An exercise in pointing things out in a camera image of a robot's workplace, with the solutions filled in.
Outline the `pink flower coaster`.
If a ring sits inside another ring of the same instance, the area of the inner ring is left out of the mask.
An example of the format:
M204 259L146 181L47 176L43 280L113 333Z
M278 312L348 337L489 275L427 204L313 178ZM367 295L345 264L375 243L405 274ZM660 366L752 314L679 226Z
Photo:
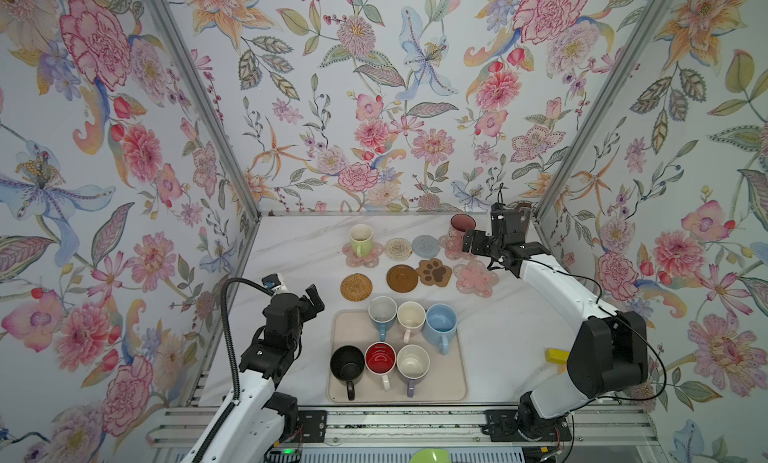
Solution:
M473 294L480 298L489 298L499 282L498 275L477 260L459 264L453 268L456 277L456 289L463 294Z
M438 238L438 244L445 252L445 257L449 260L473 260L475 258L471 253L464 252L462 249L464 234L450 233Z
M380 263L380 257L384 253L384 247L380 243L374 243L371 252L365 256L358 256L350 243L342 247L342 254L345 256L345 264L352 268L366 267L375 268Z

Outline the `beige serving tray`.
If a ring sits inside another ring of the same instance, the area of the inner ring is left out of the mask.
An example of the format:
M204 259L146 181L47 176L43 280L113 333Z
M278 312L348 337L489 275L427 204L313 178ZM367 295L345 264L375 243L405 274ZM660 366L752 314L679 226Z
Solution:
M332 349L351 345L364 351L379 339L379 332L365 310L344 310L334 317ZM417 405L447 404L463 401L468 395L468 384L459 338L454 337L449 352L442 355L439 348L416 334L410 342L424 348L430 357L430 369L414 387L414 396L407 396L407 382L398 370L389 374L391 389L385 390L382 379L364 370L354 383L355 398L347 396L346 384L334 376L328 377L327 396L339 405Z

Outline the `round brown wooden coaster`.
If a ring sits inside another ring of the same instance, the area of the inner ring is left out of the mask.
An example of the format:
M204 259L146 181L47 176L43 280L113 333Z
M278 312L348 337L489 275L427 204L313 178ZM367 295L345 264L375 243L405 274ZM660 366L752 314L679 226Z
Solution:
M397 293L409 293L419 284L419 276L411 266L398 264L388 270L386 282Z

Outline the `green object below rail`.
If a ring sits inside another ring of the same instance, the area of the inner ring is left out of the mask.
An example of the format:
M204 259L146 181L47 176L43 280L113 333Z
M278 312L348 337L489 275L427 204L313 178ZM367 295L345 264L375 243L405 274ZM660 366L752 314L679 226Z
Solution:
M416 451L409 463L451 463L451 455L445 449L424 448Z

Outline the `light blue woven coaster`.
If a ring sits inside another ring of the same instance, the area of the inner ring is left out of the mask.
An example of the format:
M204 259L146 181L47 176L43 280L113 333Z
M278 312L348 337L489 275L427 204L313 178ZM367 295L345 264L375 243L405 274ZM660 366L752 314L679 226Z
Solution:
M413 253L422 259L435 258L441 250L438 239L426 234L415 237L411 247Z

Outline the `multicolour zigzag woven coaster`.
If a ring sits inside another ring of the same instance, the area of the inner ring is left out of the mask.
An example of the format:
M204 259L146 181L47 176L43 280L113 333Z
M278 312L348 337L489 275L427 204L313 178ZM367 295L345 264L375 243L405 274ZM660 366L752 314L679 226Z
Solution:
M384 245L384 253L393 261L405 261L412 254L412 245L405 238L392 238Z

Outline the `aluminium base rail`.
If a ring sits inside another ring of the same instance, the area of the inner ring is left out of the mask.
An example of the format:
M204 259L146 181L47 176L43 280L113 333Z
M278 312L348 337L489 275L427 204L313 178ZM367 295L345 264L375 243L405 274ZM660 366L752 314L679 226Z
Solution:
M437 443L479 446L491 442L488 407L458 406L306 406L323 411L321 423L304 426L294 441L304 446L352 447L364 444L406 446ZM153 449L190 448L214 419L213 407L165 410L147 441ZM658 443L650 417L639 407L597 404L566 418L547 443L568 446L650 446Z

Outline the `red inside white mug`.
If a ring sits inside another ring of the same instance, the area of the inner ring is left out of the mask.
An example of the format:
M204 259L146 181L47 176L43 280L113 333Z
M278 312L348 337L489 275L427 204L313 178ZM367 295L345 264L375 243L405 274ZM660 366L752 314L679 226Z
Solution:
M390 373L396 367L396 352L386 342L372 343L364 353L366 369L381 383L384 391L391 390Z

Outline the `cream white mug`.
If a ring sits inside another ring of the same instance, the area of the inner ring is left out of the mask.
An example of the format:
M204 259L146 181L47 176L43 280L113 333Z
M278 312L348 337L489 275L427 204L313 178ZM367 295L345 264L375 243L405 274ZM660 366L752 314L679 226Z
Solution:
M397 321L404 330L403 343L410 344L422 331L426 321L426 309L415 301L404 302L398 307Z

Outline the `pink mug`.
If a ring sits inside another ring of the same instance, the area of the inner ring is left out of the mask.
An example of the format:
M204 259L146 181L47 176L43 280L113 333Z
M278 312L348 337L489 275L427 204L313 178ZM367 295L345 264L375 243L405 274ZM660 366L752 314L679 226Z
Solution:
M456 214L450 220L448 234L462 232L465 235L467 231L475 228L476 221L472 216L464 213Z

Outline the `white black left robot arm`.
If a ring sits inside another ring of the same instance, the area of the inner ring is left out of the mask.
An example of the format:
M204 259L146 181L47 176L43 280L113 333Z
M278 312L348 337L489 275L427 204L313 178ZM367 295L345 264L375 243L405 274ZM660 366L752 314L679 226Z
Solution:
M246 350L237 356L232 338L228 294L245 285L270 297L259 327ZM220 293L222 331L232 387L186 462L259 462L275 444L299 432L297 398L277 390L301 355L304 324L325 310L314 284L298 296L272 274L260 284L229 278Z

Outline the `black mug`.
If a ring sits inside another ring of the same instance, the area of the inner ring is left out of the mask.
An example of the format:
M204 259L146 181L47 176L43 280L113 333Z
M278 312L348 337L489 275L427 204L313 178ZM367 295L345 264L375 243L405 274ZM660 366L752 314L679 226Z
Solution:
M334 351L330 361L333 377L340 381L346 390L349 401L356 399L355 385L365 370L365 357L362 351L352 345L345 345Z

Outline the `light blue mug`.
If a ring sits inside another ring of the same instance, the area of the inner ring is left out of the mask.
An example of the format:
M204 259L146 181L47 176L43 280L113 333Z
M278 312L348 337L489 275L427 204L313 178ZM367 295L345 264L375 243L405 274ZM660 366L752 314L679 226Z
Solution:
M422 335L442 355L447 355L456 335L457 326L458 316L451 306L442 303L434 304L426 311Z

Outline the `pink flower coaster back right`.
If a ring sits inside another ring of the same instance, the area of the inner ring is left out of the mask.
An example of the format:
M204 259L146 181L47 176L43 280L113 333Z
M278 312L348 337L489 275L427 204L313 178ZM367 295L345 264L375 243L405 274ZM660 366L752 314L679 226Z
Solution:
M438 238L438 244L445 252L445 257L449 260L473 260L475 258L471 253L464 252L462 249L464 234L450 233Z

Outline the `white mug green outside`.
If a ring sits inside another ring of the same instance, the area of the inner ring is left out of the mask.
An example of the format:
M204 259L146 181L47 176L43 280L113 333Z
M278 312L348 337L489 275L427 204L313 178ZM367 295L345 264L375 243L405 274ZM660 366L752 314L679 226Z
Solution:
M355 253L368 255L373 247L373 229L367 224L356 224L349 230L349 240Z

